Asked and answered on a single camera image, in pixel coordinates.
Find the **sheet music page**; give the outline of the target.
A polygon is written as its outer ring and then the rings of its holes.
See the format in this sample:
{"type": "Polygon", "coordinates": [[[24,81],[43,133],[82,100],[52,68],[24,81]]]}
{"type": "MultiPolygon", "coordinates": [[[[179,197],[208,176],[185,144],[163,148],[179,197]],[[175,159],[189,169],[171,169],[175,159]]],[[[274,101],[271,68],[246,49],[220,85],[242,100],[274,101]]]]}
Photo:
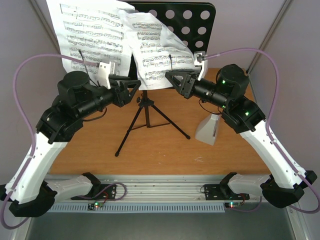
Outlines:
{"type": "Polygon", "coordinates": [[[140,91],[170,88],[165,73],[196,70],[194,54],[167,26],[151,13],[119,11],[132,51],[140,91]]]}

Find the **white metronome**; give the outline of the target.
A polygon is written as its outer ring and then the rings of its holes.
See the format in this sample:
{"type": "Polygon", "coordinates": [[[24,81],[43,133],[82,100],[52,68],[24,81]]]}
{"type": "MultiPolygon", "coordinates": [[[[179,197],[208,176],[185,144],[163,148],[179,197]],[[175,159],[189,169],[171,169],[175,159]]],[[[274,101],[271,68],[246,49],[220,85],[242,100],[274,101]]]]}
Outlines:
{"type": "Polygon", "coordinates": [[[210,114],[196,128],[195,139],[213,146],[218,137],[220,115],[210,114]]]}

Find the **black tripod music stand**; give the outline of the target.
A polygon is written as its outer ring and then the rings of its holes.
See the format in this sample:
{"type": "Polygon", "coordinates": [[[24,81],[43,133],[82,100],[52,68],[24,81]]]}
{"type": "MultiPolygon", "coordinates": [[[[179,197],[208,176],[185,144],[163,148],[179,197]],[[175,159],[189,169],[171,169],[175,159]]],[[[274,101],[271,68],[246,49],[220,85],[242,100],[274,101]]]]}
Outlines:
{"type": "MultiPolygon", "coordinates": [[[[216,8],[209,2],[174,2],[174,1],[142,1],[130,0],[128,2],[134,6],[139,13],[151,13],[163,24],[165,24],[172,32],[183,41],[189,50],[195,54],[207,52],[211,32],[216,16],[216,8]]],[[[148,97],[148,91],[143,90],[141,96],[136,100],[138,110],[121,142],[115,156],[118,157],[130,132],[138,129],[135,123],[144,110],[145,124],[141,127],[155,128],[159,125],[151,125],[149,108],[153,108],[163,118],[167,120],[163,125],[172,125],[188,140],[191,138],[180,127],[178,127],[168,116],[166,116],[159,108],[155,106],[154,101],[148,97]]]]}

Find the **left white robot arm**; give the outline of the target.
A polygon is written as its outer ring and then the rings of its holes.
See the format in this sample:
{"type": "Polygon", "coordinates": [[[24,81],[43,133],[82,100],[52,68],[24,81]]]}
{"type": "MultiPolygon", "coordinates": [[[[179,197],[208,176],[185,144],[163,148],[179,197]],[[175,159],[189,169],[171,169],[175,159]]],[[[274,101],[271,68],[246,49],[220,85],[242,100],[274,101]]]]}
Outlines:
{"type": "Polygon", "coordinates": [[[45,214],[54,203],[71,198],[96,199],[103,192],[101,182],[86,172],[76,178],[57,183],[45,181],[56,157],[95,112],[106,113],[113,104],[130,103],[141,85],[140,80],[111,76],[111,87],[93,86],[83,71],[67,73],[57,84],[58,95],[36,125],[35,147],[17,186],[14,181],[0,187],[0,199],[11,201],[15,217],[36,218],[45,214]]]}

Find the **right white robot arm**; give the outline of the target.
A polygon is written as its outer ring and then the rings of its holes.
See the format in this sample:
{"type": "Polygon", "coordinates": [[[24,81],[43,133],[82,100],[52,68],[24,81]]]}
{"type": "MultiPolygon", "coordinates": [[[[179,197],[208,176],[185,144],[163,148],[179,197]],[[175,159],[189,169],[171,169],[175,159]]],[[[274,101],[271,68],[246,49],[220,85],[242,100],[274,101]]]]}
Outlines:
{"type": "Polygon", "coordinates": [[[265,114],[245,97],[250,80],[244,71],[236,64],[229,64],[218,71],[216,82],[199,79],[199,76],[200,73],[193,70],[165,73],[166,79],[184,98],[197,97],[222,108],[224,122],[253,147],[271,172],[261,176],[231,172],[219,184],[221,194],[226,199],[236,194],[261,196],[281,209],[297,203],[317,175],[300,167],[266,128],[265,114]]]}

